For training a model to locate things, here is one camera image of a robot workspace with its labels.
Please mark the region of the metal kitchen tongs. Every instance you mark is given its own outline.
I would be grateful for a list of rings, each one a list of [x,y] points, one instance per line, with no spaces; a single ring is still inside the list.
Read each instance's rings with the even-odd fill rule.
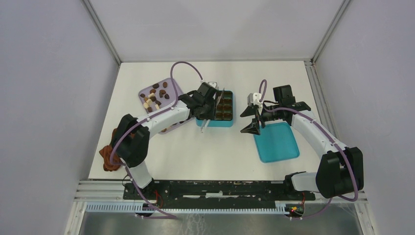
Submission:
[[[203,123],[202,123],[202,125],[200,127],[201,133],[204,133],[207,130],[207,128],[208,128],[209,123],[210,123],[211,120],[215,120],[215,112],[216,112],[217,106],[219,105],[219,103],[220,103],[220,101],[222,99],[222,96],[224,94],[224,91],[225,91],[225,89],[223,89],[221,91],[218,91],[216,93],[216,95],[214,97],[215,98],[215,100],[214,100],[214,106],[213,106],[212,111],[211,111],[212,114],[209,115],[209,118],[203,120]]]

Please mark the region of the teal chocolate box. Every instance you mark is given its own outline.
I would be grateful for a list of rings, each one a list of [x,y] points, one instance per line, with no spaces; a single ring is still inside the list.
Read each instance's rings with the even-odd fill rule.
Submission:
[[[234,104],[232,91],[217,91],[215,97],[220,98],[220,102],[215,111],[215,119],[206,122],[205,127],[232,127]]]

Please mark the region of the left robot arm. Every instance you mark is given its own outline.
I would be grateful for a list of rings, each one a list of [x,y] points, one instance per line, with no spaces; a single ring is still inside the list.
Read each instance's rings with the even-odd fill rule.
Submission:
[[[217,82],[203,82],[197,90],[178,96],[172,105],[159,111],[133,117],[122,117],[114,137],[110,156],[118,155],[135,184],[135,193],[149,199],[154,193],[153,178],[145,163],[152,137],[173,124],[191,118],[213,118]]]

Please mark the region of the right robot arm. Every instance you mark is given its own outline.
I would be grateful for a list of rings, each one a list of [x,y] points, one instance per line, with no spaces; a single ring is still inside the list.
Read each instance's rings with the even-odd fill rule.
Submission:
[[[298,131],[320,158],[316,172],[287,175],[287,183],[282,187],[283,195],[295,200],[303,191],[310,191],[327,199],[340,197],[351,202],[357,201],[358,192],[364,187],[362,151],[358,147],[346,146],[323,127],[305,102],[296,101],[291,86],[275,87],[276,102],[270,106],[265,104],[265,91],[266,85],[260,85],[258,93],[248,95],[247,108],[240,116],[252,116],[253,119],[241,133],[260,136],[267,122],[282,120]]]

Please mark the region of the teal box lid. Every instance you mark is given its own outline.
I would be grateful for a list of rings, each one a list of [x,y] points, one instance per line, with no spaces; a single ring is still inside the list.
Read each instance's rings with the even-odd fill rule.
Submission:
[[[300,151],[290,125],[286,122],[267,125],[254,135],[258,156],[263,163],[295,159]]]

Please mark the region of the purple tray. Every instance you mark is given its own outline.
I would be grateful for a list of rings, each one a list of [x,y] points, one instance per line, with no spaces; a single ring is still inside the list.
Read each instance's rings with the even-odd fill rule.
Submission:
[[[183,91],[180,86],[171,78],[166,78],[138,92],[138,98],[148,114],[173,103],[175,91],[172,84],[175,84],[178,95],[182,95]]]

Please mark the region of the brown cloth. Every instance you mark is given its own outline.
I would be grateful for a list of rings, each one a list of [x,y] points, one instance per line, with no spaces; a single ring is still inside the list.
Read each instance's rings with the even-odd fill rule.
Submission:
[[[111,140],[110,143],[106,146],[104,146],[101,150],[99,150],[99,155],[103,158],[103,170],[104,171],[117,171],[120,169],[121,165],[119,165],[121,163],[121,159],[117,154],[113,155],[113,158],[111,159],[111,153],[113,151],[113,147],[112,147],[112,142],[113,142],[113,138],[116,134],[117,129],[115,128],[112,131],[112,136],[111,136]]]

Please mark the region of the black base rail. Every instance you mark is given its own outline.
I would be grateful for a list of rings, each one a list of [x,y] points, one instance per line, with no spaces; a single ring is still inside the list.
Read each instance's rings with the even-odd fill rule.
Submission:
[[[276,202],[316,199],[283,181],[154,180],[141,192],[132,183],[125,184],[124,200],[140,200],[141,194],[162,209],[273,209]]]

